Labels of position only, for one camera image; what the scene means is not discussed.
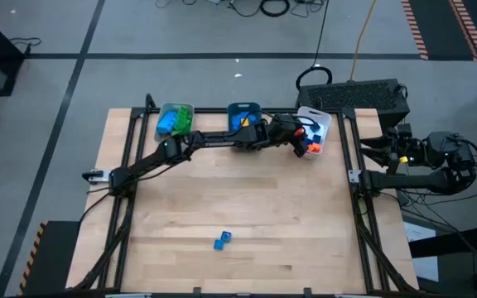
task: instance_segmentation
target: yellow cable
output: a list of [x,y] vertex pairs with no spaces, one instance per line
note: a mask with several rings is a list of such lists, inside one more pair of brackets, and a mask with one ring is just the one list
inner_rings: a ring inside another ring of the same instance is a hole
[[358,37],[358,42],[356,43],[356,50],[354,51],[354,58],[353,58],[353,69],[351,70],[351,76],[349,79],[353,79],[354,74],[354,67],[356,66],[356,60],[358,59],[358,48],[360,48],[360,41],[362,40],[362,36],[364,35],[365,27],[368,25],[369,18],[371,18],[371,14],[373,13],[374,5],[377,3],[377,0],[373,0],[371,4],[371,8],[368,12],[368,17],[365,19],[364,27],[362,27],[362,31],[360,32],[360,36]]

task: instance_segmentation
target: wooden table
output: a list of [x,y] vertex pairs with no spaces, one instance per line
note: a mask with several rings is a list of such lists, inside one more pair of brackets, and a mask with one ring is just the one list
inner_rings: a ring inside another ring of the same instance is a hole
[[[375,110],[356,114],[360,137],[381,134]],[[109,111],[97,168],[121,164],[129,115],[130,109]],[[156,125],[157,115],[151,115],[144,156],[157,146]],[[358,168],[349,122],[345,126]],[[226,130],[227,115],[196,115],[195,129]],[[136,127],[134,140],[138,132]],[[379,168],[369,159],[366,166]],[[315,160],[297,158],[291,147],[198,150],[191,162],[139,183],[122,291],[188,293],[199,286],[204,293],[302,293],[304,287],[316,294],[365,293],[346,175],[335,116]],[[91,194],[86,208],[102,194]],[[105,200],[82,224],[67,286],[78,283],[104,250],[112,204]],[[374,206],[384,252],[417,288],[397,201],[382,195]],[[215,251],[223,230],[233,240]],[[379,288],[370,250],[369,260]],[[116,262],[115,255],[107,286]]]

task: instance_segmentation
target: green object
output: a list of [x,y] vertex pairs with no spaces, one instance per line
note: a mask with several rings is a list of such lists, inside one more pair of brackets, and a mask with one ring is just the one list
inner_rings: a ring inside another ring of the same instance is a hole
[[172,136],[185,136],[190,132],[190,125],[192,124],[192,113],[186,107],[180,107],[178,110],[178,118],[174,124],[174,131]]

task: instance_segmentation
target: concrete floor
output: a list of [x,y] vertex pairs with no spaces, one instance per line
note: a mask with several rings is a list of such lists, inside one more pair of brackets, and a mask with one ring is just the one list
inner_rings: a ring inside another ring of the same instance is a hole
[[[33,53],[79,53],[97,3],[0,0],[0,30],[8,37],[40,37],[43,42]],[[370,3],[332,0],[321,51],[353,52]],[[244,12],[255,6],[245,0],[236,4]],[[313,53],[321,17],[321,13],[307,19],[258,14],[243,19],[225,3],[215,6],[204,0],[193,6],[173,0],[161,10],[153,0],[106,0],[89,52]],[[360,50],[417,53],[400,0],[378,0]],[[0,98],[0,272],[76,62],[27,60],[12,96]],[[88,186],[80,174],[94,165],[109,108],[141,106],[146,93],[151,93],[158,105],[177,101],[197,107],[225,107],[237,101],[256,101],[264,107],[289,107],[297,96],[295,79],[311,62],[86,60],[6,294],[17,292],[39,223],[78,220],[82,214]],[[332,70],[335,82],[349,78],[352,60],[318,63]],[[407,121],[416,136],[451,130],[477,144],[477,62],[360,60],[354,78],[397,78],[404,83],[412,110]],[[321,75],[312,75],[303,84],[324,80]],[[460,196],[476,190],[473,187]],[[439,205],[435,210],[457,228],[477,227],[477,199]]]

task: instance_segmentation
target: black metal frame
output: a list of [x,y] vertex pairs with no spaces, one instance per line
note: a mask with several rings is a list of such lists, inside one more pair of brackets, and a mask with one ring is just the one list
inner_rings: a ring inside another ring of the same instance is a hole
[[[142,152],[144,149],[144,143],[145,143],[145,136],[147,135],[147,126],[148,126],[148,120],[150,118],[150,115],[153,113],[159,113],[160,109],[156,107],[154,102],[152,101],[152,98],[150,95],[147,96],[147,104],[145,108],[132,108],[129,124],[128,124],[128,133],[127,133],[127,138],[124,146],[124,151],[123,151],[123,159],[122,159],[122,165],[121,166],[127,166],[128,165],[128,158],[130,156],[130,151],[132,148],[133,144],[133,135],[135,132],[135,127],[136,127],[136,122],[139,118],[142,119],[142,126],[140,130],[140,135],[137,143],[137,152],[136,152],[136,161],[140,160],[142,158]],[[297,108],[264,108],[263,111],[267,113],[297,113]],[[350,112],[349,110],[347,111],[340,111],[340,110],[327,110],[325,111],[327,113],[333,114],[337,117],[338,119],[338,125],[339,125],[339,130],[340,130],[340,139],[341,139],[341,145],[342,145],[342,151],[344,153],[344,162],[345,162],[345,168],[347,171],[352,170],[352,162],[351,162],[351,157],[350,157],[350,152],[349,152],[349,141],[347,139],[347,134],[345,131],[345,118],[349,119],[351,130],[353,133],[353,141],[354,141],[354,147],[355,147],[355,152],[358,160],[358,165],[360,170],[365,169],[365,164],[364,164],[364,158],[363,155],[360,152],[360,141],[359,141],[359,131],[357,127],[357,123],[354,117],[354,112]],[[227,113],[226,108],[195,108],[195,113]],[[359,189],[357,185],[351,184],[349,181],[349,176],[347,175],[348,179],[348,184],[349,184],[349,192],[351,195],[351,200],[352,200],[352,206],[353,206],[353,213],[354,213],[354,224],[355,227],[358,230],[359,224],[361,224],[363,221],[360,218],[360,212],[359,212],[359,199],[360,199],[360,194],[359,194]],[[128,200],[128,206],[127,209],[131,208],[131,212],[129,214],[126,214],[125,216],[132,216],[133,213],[133,205],[135,204],[135,197],[136,197],[136,192],[132,192],[126,199]],[[112,215],[110,217],[110,223],[108,227],[108,236],[106,239],[106,245],[112,242],[113,236],[115,235],[115,229],[117,227],[117,222],[118,222],[118,217],[119,217],[119,212],[120,212],[120,206],[121,206],[121,201],[123,198],[116,197],[113,202],[113,208],[112,208]],[[378,248],[382,249],[380,246],[380,237],[378,233],[378,225],[377,225],[377,219],[376,215],[374,212],[373,208],[373,201],[372,198],[366,197],[364,198],[364,202],[367,208],[367,215],[369,219],[369,227],[370,227],[370,235],[373,238],[374,244],[378,246]],[[126,255],[127,255],[127,247],[128,247],[128,239],[129,239],[129,229],[130,226],[128,226],[128,232],[125,235],[124,239],[121,242],[120,249],[119,249],[119,256],[118,256],[118,263],[117,263],[117,268],[115,272],[115,278],[113,282],[113,288],[117,289],[120,291],[121,285],[123,282],[123,271],[124,271],[124,264],[126,262]],[[362,264],[362,270],[364,274],[364,284],[365,284],[365,289],[368,295],[378,295],[382,297],[421,297],[424,296],[425,294],[422,293],[416,293],[416,292],[410,292],[410,291],[390,291],[389,287],[389,279],[388,275],[385,272],[383,265],[378,261],[377,258],[377,268],[378,268],[378,277],[380,279],[380,285],[382,290],[376,290],[373,287],[373,278],[371,274],[371,268],[369,264],[369,256],[368,256],[368,243],[366,243],[366,240],[364,237],[358,233],[357,231],[357,239],[358,239],[358,245],[359,245],[359,253],[360,253],[360,260]],[[107,279],[107,274],[108,274],[108,269],[109,269],[109,262],[108,265],[102,270],[100,276],[99,276],[99,283],[98,283],[98,289],[103,289],[105,288],[105,283]],[[153,297],[230,297],[230,296],[240,296],[238,294],[202,294],[201,289],[196,287],[193,289],[192,293],[185,293],[185,294],[172,294],[172,293],[152,293]],[[325,295],[318,295],[318,294],[312,294],[312,290],[310,288],[304,288],[303,294],[297,294],[297,295],[275,295],[275,294],[262,294],[262,295],[256,295],[256,294],[248,294],[248,297],[287,297],[287,298],[293,298],[293,297],[335,297],[335,295],[331,294],[325,294]],[[428,297],[453,297],[453,296],[441,296],[441,295],[429,295]]]

